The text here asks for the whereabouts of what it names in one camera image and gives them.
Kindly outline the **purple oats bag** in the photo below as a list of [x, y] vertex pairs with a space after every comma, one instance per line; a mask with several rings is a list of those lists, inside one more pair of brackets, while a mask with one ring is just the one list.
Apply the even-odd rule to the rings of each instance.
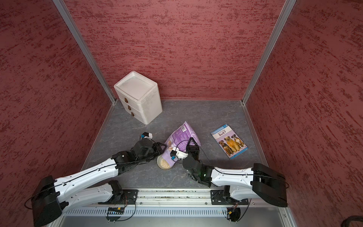
[[194, 138], [198, 145], [201, 145], [196, 132], [187, 122], [184, 122], [169, 136], [166, 141], [167, 148], [161, 157], [168, 163], [170, 167], [173, 167], [175, 164], [175, 162], [172, 160], [172, 157], [170, 156], [172, 149], [177, 147], [180, 151], [185, 152], [187, 143], [191, 137]]

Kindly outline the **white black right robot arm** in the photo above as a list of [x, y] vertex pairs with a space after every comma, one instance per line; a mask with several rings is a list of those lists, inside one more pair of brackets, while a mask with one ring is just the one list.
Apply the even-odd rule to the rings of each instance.
[[270, 205], [287, 207], [285, 176], [261, 163], [247, 169], [222, 169], [204, 165], [199, 159], [200, 146], [190, 138], [185, 151], [173, 148], [173, 160], [182, 161], [182, 166], [196, 182], [224, 189], [211, 196], [212, 202], [239, 204], [248, 199], [261, 198]]

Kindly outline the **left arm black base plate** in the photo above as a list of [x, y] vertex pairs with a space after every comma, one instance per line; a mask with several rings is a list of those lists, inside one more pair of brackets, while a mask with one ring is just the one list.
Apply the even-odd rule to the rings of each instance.
[[106, 202], [99, 202], [98, 204], [102, 205], [135, 205], [136, 200], [138, 198], [138, 190], [130, 189], [130, 190], [123, 190], [122, 193], [117, 193], [113, 195], [108, 201]]

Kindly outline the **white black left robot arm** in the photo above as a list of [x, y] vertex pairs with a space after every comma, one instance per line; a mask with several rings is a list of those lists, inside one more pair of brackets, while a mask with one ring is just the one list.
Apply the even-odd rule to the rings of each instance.
[[57, 179], [52, 176], [41, 179], [30, 198], [34, 226], [50, 224], [65, 212], [85, 205], [126, 201], [117, 181], [111, 180], [98, 187], [95, 185], [154, 160], [166, 148], [167, 145], [151, 138], [142, 138], [131, 150], [120, 151], [96, 166]]

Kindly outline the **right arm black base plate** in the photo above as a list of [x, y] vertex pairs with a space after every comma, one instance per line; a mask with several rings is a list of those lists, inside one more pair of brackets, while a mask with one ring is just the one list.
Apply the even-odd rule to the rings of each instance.
[[248, 199], [242, 199], [240, 201], [233, 199], [228, 192], [224, 190], [211, 190], [211, 203], [212, 205], [248, 205]]

